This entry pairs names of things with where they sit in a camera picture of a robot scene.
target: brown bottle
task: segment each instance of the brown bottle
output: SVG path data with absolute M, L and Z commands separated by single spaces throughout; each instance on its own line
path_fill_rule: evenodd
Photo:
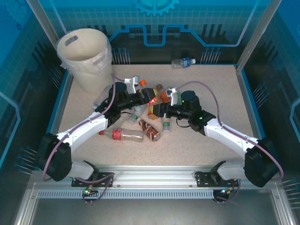
M 156 86 L 156 90 L 158 92 L 157 95 L 159 95 L 163 103 L 167 103 L 168 101 L 170 101 L 170 98 L 167 96 L 167 93 L 161 84 L 158 84 Z
M 160 133 L 151 124 L 147 123 L 141 118 L 138 118 L 137 122 L 150 140 L 156 142 L 160 138 Z

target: water bottle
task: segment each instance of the water bottle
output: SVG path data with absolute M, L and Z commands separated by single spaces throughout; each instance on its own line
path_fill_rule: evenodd
M 164 133 L 170 133 L 171 132 L 170 121 L 171 121 L 170 118 L 165 118 L 165 117 L 161 118 L 161 122 L 163 124 L 163 132 Z
M 136 141 L 142 142 L 144 139 L 144 133 L 141 130 L 126 130 L 122 128 L 115 128 L 113 130 L 107 129 L 99 132 L 100 135 L 106 135 L 113 140 L 119 141 Z
M 141 105 L 135 107 L 135 113 L 131 114 L 127 122 L 131 125 L 136 123 L 136 120 L 142 115 L 147 105 Z
M 196 63 L 195 59 L 191 60 L 190 58 L 183 58 L 183 59 L 178 59 L 178 60 L 172 60 L 171 67 L 172 67 L 172 69 L 187 68 L 195 63 Z
M 109 92 L 109 89 L 111 88 L 112 86 L 111 85 L 108 85 L 102 92 L 101 94 L 96 98 L 96 100 L 94 101 L 93 103 L 93 109 L 97 109 L 101 103 L 106 100 L 108 98 L 108 92 Z

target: orange object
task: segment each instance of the orange object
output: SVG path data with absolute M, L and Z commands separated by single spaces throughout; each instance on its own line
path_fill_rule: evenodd
M 159 96 L 163 103 L 167 103 L 168 101 L 170 101 L 170 98 L 167 96 L 167 93 L 165 91 L 161 92 Z
M 150 120 L 157 120 L 158 119 L 158 117 L 153 114 L 153 106 L 149 106 L 148 118 Z
M 148 105 L 152 105 L 158 101 L 158 97 L 154 97 L 150 102 L 148 102 Z
M 170 98 L 167 96 L 167 93 L 161 84 L 158 84 L 156 86 L 156 89 L 157 89 L 158 95 L 163 103 L 167 103 L 168 101 L 170 101 Z
M 158 117 L 156 116 L 156 115 L 154 115 L 152 112 L 148 112 L 148 118 L 150 119 L 150 120 L 157 120 L 158 119 Z
M 146 85 L 147 84 L 147 82 L 145 81 L 145 80 L 141 80 L 140 81 L 140 86 L 144 86 L 144 85 Z

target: plastic bucket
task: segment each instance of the plastic bucket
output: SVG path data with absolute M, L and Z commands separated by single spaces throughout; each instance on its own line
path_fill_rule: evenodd
M 62 67 L 68 69 L 87 93 L 100 94 L 112 80 L 112 48 L 99 30 L 74 30 L 57 43 Z

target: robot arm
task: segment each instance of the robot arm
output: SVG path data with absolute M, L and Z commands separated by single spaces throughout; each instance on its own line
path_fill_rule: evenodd
M 107 102 L 103 102 L 91 116 L 82 121 L 85 122 L 89 120 L 89 122 L 82 126 L 80 125 L 82 122 L 74 126 L 73 128 L 78 128 L 71 134 L 70 131 L 73 128 L 57 135 L 52 135 L 50 133 L 46 134 L 42 139 L 37 153 L 36 165 L 43 170 L 55 145 L 67 135 L 66 139 L 61 143 L 53 155 L 46 173 L 55 181 L 60 181 L 67 176 L 88 180 L 94 173 L 94 168 L 86 162 L 72 161 L 72 154 L 76 151 L 78 146 L 94 134 L 101 130 L 105 130 L 115 123 L 120 118 L 121 111 L 131 109 L 135 106 L 144 105 L 155 97 L 155 93 L 152 88 L 144 88 L 139 91 L 135 90 L 135 86 L 138 82 L 136 76 L 132 79 L 127 79 L 126 81 L 129 83 L 129 90 L 131 93 L 128 93 L 125 83 L 117 82 L 113 104 L 111 108 L 104 113 L 104 115 L 95 118 L 103 112 L 108 107 L 108 103 L 111 102 L 113 96 L 112 88 L 109 90 Z
M 176 98 L 176 94 L 174 94 L 176 90 L 174 90 L 167 90 L 167 94 L 171 98 L 172 94 Z M 153 106 L 153 114 L 158 117 L 176 117 L 180 120 L 187 119 L 194 131 L 212 137 L 236 151 L 244 162 L 223 162 L 219 165 L 217 172 L 223 180 L 247 178 L 254 185 L 263 187 L 278 172 L 277 166 L 268 156 L 258 149 L 258 147 L 247 142 L 247 140 L 251 140 L 257 143 L 274 156 L 275 148 L 269 140 L 266 138 L 258 140 L 242 134 L 225 124 L 219 124 L 215 115 L 202 110 L 199 98 L 193 91 L 188 90 L 183 92 L 181 99 L 181 105 L 174 105 L 175 101 L 171 100 L 170 103 Z M 223 127 L 245 137 L 246 140 L 242 140 L 231 134 Z

